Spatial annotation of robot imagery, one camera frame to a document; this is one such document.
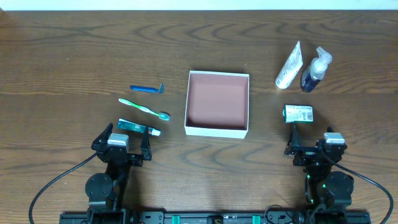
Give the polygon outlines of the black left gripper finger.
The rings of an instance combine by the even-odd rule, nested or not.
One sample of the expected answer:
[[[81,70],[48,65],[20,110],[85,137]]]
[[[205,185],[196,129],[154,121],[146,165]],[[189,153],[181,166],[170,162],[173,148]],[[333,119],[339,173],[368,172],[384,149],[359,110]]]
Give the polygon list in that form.
[[[149,128],[146,127],[144,130],[144,134],[141,141],[141,154],[143,161],[151,161],[152,160],[152,152],[150,149],[149,142]]]
[[[92,149],[101,149],[108,143],[108,139],[113,132],[113,123],[109,123],[105,130],[92,142]]]

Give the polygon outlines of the green white soap box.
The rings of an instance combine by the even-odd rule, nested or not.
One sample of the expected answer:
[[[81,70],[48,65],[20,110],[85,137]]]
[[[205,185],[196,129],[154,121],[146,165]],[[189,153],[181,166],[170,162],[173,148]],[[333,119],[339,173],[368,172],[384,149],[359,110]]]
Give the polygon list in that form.
[[[308,105],[285,105],[282,115],[285,123],[312,123],[313,107]]]

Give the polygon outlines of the green toothpaste tube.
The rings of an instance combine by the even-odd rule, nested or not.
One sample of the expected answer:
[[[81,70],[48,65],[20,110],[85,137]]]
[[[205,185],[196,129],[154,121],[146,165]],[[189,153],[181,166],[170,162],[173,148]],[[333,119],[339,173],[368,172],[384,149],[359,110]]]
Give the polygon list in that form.
[[[142,134],[144,134],[145,130],[148,129],[149,134],[152,136],[160,136],[161,135],[161,131],[158,129],[144,126],[144,125],[137,124],[137,123],[133,123],[132,121],[128,121],[128,120],[125,120],[122,118],[119,118],[117,128],[127,130],[127,131],[134,131],[134,132],[142,133]]]

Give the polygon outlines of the green white toothbrush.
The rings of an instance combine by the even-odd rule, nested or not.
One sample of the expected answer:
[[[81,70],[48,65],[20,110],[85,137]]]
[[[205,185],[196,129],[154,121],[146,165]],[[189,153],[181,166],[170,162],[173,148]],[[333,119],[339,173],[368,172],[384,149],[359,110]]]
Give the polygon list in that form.
[[[163,121],[170,121],[170,119],[171,119],[171,116],[166,114],[166,113],[162,113],[162,112],[156,113],[156,112],[150,110],[149,108],[147,108],[145,106],[137,105],[137,104],[135,104],[135,103],[133,103],[133,102],[127,100],[127,99],[119,98],[118,101],[120,103],[122,103],[122,104],[137,108],[137,109],[139,109],[139,110],[141,110],[141,111],[143,111],[145,113],[152,114],[152,115],[158,117],[159,119],[161,119]]]

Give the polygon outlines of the clear pump bottle blue liquid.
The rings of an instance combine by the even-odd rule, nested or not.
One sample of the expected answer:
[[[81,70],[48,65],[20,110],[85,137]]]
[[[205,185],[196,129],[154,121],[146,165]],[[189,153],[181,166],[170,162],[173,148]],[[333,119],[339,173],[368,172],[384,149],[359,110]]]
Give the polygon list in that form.
[[[317,47],[318,57],[315,57],[301,77],[301,89],[310,93],[324,78],[332,56],[321,47]]]

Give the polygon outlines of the white hair product tube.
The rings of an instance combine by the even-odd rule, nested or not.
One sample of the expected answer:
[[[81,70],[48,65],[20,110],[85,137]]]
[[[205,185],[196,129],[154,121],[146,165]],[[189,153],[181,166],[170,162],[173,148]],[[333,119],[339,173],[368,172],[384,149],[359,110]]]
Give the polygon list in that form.
[[[302,65],[302,51],[300,41],[298,41],[275,80],[276,87],[279,89],[288,88]]]

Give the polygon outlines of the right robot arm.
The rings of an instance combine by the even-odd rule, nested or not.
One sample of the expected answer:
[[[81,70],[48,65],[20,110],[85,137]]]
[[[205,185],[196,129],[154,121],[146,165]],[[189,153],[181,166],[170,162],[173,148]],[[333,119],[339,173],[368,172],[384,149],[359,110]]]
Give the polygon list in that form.
[[[347,223],[346,207],[352,203],[354,180],[341,171],[332,171],[347,145],[341,133],[327,129],[314,146],[302,146],[295,125],[292,126],[284,154],[293,156],[293,165],[306,173],[305,198],[310,206],[294,213],[294,223]]]

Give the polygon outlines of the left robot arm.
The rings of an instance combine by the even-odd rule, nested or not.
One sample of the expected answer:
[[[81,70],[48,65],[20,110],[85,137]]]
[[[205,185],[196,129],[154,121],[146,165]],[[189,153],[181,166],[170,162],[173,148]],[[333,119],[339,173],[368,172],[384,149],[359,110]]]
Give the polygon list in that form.
[[[106,171],[92,175],[86,182],[85,192],[89,198],[89,224],[139,223],[137,212],[122,208],[122,200],[132,167],[141,167],[152,159],[149,144],[149,128],[143,132],[141,153],[129,153],[129,136],[113,133],[113,124],[93,141],[92,150],[105,164]]]

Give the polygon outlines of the blue disposable razor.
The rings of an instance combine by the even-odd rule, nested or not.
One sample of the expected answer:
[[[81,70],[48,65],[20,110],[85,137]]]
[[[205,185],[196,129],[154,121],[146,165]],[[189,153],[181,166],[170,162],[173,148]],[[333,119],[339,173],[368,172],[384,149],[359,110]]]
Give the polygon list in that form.
[[[147,86],[137,86],[137,85],[131,85],[130,86],[131,90],[134,91],[143,91],[143,92],[148,92],[148,93],[163,93],[164,91],[164,84],[161,83],[158,88],[152,88],[152,87],[147,87]]]

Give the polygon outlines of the white cardboard box pink inside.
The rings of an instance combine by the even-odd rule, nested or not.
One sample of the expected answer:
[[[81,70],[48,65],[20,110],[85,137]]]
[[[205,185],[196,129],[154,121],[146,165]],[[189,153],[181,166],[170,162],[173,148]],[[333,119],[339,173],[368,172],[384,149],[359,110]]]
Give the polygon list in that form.
[[[184,128],[188,136],[244,139],[249,130],[249,75],[191,70]]]

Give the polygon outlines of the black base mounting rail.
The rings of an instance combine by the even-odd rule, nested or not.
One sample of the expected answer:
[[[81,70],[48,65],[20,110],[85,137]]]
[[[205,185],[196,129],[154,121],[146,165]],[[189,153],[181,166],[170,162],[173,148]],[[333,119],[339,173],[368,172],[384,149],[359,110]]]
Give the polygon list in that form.
[[[261,223],[371,223],[368,212],[317,212],[268,210],[259,213],[177,213],[177,212],[68,212],[61,224],[137,223],[137,224],[261,224]]]

